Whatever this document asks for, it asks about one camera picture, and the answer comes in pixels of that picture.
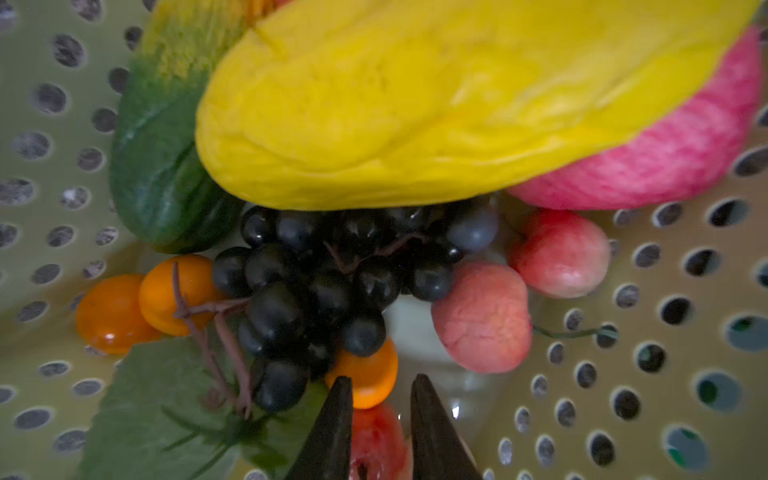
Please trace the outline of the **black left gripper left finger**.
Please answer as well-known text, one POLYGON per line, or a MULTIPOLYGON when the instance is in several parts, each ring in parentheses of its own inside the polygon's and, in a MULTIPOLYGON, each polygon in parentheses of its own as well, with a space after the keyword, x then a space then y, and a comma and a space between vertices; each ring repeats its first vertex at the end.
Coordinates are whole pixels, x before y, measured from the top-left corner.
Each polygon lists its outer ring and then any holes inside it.
POLYGON ((285 480, 347 480, 353 412, 352 381, 337 377, 285 480))

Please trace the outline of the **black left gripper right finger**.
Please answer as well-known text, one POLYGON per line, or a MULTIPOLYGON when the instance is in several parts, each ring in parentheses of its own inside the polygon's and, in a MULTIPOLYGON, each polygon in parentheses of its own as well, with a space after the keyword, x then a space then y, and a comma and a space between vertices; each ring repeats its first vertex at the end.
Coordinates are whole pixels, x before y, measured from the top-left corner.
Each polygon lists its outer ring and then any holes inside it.
POLYGON ((415 377, 410 402, 413 479, 481 480, 426 374, 415 377))

